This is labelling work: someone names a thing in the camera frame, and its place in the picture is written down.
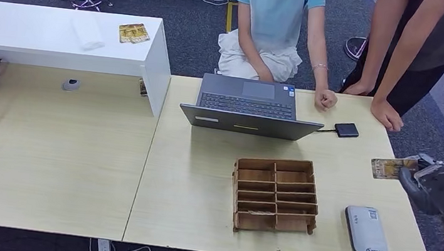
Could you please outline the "person's left hand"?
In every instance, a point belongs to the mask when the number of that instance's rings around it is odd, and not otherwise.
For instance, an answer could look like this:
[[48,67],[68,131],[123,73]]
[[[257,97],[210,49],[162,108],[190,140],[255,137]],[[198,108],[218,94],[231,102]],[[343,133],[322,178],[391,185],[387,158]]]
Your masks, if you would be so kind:
[[337,103],[336,94],[329,89],[317,88],[315,90],[315,107],[321,111],[331,109]]
[[404,127],[397,111],[384,99],[373,99],[371,113],[387,130],[399,132]]

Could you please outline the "person's right hand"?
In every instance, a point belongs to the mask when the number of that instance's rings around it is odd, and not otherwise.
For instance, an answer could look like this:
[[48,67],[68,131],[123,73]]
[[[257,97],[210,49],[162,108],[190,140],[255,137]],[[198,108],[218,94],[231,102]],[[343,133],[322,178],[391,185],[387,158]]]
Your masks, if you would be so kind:
[[348,95],[368,96],[371,91],[373,91],[373,87],[371,85],[359,81],[345,88],[342,93]]
[[269,68],[260,67],[256,69],[260,81],[274,82],[273,75]]

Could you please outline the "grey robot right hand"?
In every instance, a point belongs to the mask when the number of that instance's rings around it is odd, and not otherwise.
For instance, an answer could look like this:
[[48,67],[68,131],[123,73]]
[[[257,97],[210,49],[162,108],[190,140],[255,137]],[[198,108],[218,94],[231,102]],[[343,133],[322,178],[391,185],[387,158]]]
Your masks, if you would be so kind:
[[444,161],[423,153],[409,159],[411,166],[398,171],[404,191],[423,213],[444,216]]

